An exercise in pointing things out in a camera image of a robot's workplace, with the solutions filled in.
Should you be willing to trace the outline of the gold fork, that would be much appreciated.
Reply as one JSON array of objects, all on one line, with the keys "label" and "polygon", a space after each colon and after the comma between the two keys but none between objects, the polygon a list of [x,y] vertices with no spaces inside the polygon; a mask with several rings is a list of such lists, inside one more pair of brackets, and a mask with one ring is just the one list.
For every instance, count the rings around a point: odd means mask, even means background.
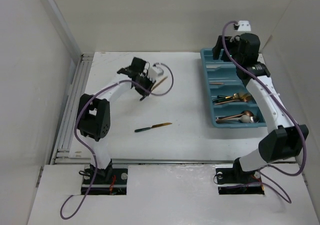
[{"label": "gold fork", "polygon": [[220,98],[221,102],[248,102],[252,99],[252,95],[250,93],[235,93],[232,96],[226,96],[224,98]]}]

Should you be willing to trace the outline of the copper spoon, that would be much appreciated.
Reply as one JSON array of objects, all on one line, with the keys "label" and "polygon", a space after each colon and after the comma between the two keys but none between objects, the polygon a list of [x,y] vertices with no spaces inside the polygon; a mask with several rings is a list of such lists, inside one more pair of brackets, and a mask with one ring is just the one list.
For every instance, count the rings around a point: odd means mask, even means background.
[{"label": "copper spoon", "polygon": [[252,117],[254,114],[250,111],[250,110],[244,110],[242,111],[241,113],[239,114],[235,114],[235,115],[230,115],[230,116],[225,116],[225,117],[218,117],[216,118],[216,121],[217,122],[220,122],[220,121],[224,121],[224,120],[229,120],[229,119],[234,119],[234,118],[239,118],[243,115],[247,115],[249,117]]}]

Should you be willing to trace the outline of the white plastic spoon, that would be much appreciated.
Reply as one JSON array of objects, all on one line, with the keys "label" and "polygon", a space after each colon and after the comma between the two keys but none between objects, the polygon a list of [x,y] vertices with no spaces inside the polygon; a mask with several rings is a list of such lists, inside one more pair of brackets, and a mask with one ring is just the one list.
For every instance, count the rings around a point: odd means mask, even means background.
[{"label": "white plastic spoon", "polygon": [[217,123],[226,123],[226,122],[240,122],[240,123],[251,123],[251,117],[249,115],[242,115],[239,117],[230,117],[227,119],[219,118],[216,120]]}]

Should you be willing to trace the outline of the silver round spoon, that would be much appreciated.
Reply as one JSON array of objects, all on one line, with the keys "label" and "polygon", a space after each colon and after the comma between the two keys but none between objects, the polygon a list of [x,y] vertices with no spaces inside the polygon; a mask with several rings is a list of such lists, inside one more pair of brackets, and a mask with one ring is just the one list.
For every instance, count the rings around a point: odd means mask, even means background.
[{"label": "silver round spoon", "polygon": [[259,122],[259,118],[257,116],[251,116],[250,117],[250,123],[258,123]]}]

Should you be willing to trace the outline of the rose copper fork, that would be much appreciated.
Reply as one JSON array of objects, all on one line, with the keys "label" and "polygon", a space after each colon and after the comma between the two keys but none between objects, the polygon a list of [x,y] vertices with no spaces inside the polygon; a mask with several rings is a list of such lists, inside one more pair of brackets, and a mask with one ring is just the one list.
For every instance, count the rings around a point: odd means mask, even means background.
[{"label": "rose copper fork", "polygon": [[241,100],[240,99],[230,99],[230,100],[226,100],[226,101],[216,102],[214,105],[223,105],[223,104],[234,103],[234,102],[241,102]]}]

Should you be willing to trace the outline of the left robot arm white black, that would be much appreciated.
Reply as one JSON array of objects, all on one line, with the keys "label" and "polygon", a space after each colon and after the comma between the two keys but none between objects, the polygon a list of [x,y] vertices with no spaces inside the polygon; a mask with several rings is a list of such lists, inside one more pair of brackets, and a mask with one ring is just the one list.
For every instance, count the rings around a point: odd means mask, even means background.
[{"label": "left robot arm white black", "polygon": [[106,88],[96,94],[84,93],[79,100],[74,135],[76,140],[91,152],[89,176],[100,183],[107,183],[112,177],[112,159],[105,138],[111,128],[111,105],[130,89],[147,97],[158,77],[164,74],[162,68],[134,57],[129,66],[120,68]]}]

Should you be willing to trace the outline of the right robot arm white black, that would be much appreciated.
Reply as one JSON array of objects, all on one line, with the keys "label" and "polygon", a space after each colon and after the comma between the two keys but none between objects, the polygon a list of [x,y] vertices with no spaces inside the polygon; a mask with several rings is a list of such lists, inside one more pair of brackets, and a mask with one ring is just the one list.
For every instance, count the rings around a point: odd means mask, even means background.
[{"label": "right robot arm white black", "polygon": [[232,168],[225,171],[238,184],[249,183],[255,172],[273,162],[302,154],[300,169],[294,173],[300,175],[307,160],[309,130],[286,110],[276,93],[270,71],[258,60],[259,49],[260,39],[252,33],[234,37],[220,35],[212,49],[214,60],[223,55],[236,66],[236,74],[257,103],[268,131],[256,150],[237,158]]}]

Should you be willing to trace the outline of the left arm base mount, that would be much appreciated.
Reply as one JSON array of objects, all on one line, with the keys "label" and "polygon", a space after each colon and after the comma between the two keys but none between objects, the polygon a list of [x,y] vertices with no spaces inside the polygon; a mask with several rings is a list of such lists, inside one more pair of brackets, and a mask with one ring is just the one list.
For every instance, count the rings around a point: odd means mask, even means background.
[{"label": "left arm base mount", "polygon": [[[84,195],[92,181],[94,170],[85,168],[80,170],[79,175],[82,176],[81,195]],[[109,170],[106,177],[97,174],[95,180],[88,192],[88,195],[110,195],[122,196],[127,194],[128,168],[113,167]]]}]

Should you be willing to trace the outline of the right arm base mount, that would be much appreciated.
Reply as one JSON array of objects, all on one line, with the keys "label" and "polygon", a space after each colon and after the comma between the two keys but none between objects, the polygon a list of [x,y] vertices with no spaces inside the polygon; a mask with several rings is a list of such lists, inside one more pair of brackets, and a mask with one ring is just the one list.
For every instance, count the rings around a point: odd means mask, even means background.
[{"label": "right arm base mount", "polygon": [[264,195],[261,174],[258,171],[237,175],[231,167],[217,167],[214,182],[219,195]]}]

